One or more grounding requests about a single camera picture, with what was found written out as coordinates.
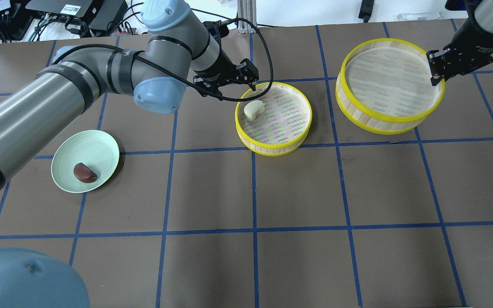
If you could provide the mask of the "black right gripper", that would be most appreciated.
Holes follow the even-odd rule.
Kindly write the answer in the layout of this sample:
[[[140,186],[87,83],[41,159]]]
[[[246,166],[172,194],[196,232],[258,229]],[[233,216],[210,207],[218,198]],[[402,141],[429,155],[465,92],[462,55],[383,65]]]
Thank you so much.
[[[493,33],[483,29],[474,19],[468,19],[442,50],[427,51],[432,86],[491,64],[492,54]]]

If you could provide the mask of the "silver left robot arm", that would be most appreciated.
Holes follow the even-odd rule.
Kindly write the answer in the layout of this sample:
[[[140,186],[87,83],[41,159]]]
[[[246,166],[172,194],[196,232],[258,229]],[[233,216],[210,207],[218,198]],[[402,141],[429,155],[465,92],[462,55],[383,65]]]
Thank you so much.
[[[252,61],[233,64],[221,47],[224,22],[202,23],[184,0],[146,0],[152,35],[146,51],[106,44],[64,47],[53,64],[0,103],[0,191],[53,138],[105,93],[129,95],[152,113],[178,111],[186,86],[201,96],[239,102],[219,88],[248,84]],[[88,308],[80,275],[68,264],[25,248],[0,247],[0,308]]]

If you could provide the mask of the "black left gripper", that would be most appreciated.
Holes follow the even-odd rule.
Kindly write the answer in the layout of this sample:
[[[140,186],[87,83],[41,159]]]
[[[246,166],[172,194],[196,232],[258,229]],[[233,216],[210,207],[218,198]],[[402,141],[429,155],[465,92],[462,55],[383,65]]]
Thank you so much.
[[[252,61],[243,59],[239,64],[234,64],[224,51],[219,52],[209,68],[195,73],[193,84],[203,97],[222,96],[219,88],[230,84],[247,84],[252,91],[256,91],[259,80],[258,68]]]

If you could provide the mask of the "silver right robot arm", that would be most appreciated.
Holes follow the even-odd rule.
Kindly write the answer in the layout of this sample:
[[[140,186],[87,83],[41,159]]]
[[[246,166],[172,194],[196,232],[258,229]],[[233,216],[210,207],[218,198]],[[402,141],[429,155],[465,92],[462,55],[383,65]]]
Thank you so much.
[[[464,7],[468,18],[450,43],[426,54],[433,86],[493,63],[493,0],[466,0]]]

